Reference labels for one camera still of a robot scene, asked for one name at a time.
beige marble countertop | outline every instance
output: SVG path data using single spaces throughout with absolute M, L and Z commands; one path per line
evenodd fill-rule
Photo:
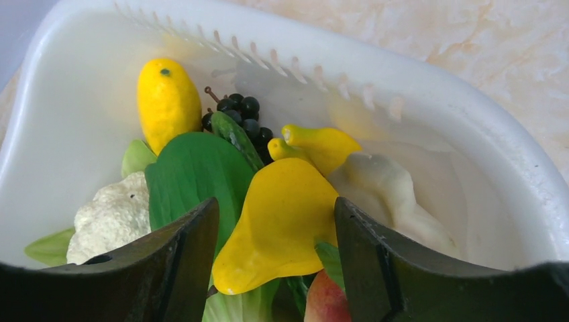
M 454 73 L 522 123 L 569 181 L 569 1 L 229 1 Z M 9 119 L 16 79 L 0 94 L 0 128 Z

lemon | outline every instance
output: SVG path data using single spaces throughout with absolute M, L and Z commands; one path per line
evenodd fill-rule
M 176 136 L 202 130 L 199 92 L 178 62 L 169 58 L 147 62 L 137 92 L 142 133 L 156 155 Z

cauliflower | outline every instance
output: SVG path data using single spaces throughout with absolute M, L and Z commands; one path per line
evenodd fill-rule
M 149 234 L 148 199 L 143 171 L 97 191 L 75 215 L 67 263 L 83 264 Z

red apple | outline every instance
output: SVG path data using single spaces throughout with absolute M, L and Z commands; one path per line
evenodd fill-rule
M 324 270 L 308 290 L 304 322 L 352 322 L 346 294 Z

cucumber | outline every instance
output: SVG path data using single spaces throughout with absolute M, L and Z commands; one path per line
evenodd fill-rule
M 211 116 L 211 129 L 213 133 L 229 143 L 233 144 L 247 160 L 247 163 L 253 169 L 253 173 L 261 170 L 264 163 L 255 150 L 253 143 L 249 137 L 230 116 L 224 112 L 217 111 Z

